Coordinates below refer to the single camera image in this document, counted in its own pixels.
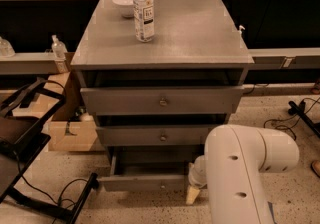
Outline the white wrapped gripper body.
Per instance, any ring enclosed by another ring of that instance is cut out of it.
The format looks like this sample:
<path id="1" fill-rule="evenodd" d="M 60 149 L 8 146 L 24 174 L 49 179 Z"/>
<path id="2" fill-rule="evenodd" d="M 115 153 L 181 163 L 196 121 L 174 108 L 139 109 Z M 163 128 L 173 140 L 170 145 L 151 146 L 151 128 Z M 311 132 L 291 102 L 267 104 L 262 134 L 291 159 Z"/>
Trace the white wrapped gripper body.
<path id="1" fill-rule="evenodd" d="M 207 184 L 205 156 L 199 156 L 193 163 L 189 164 L 189 184 L 195 188 L 202 189 Z"/>

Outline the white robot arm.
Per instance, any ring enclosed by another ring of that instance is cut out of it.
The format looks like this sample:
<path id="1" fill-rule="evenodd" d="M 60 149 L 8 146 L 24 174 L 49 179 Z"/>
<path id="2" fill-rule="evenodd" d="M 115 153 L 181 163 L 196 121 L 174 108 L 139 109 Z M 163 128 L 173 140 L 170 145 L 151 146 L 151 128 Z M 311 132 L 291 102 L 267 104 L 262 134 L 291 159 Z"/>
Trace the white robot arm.
<path id="1" fill-rule="evenodd" d="M 218 126 L 189 165 L 186 203 L 206 188 L 213 224 L 275 224 L 260 175 L 290 171 L 298 161 L 296 142 L 282 131 Z"/>

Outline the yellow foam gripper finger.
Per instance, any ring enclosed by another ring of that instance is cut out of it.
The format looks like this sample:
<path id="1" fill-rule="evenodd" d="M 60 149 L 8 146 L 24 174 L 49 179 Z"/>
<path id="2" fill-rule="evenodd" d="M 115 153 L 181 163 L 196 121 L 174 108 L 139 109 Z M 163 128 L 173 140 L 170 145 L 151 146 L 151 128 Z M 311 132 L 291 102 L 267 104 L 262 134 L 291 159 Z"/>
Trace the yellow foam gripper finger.
<path id="1" fill-rule="evenodd" d="M 192 205 L 200 194 L 200 189 L 189 185 L 186 193 L 186 204 Z"/>

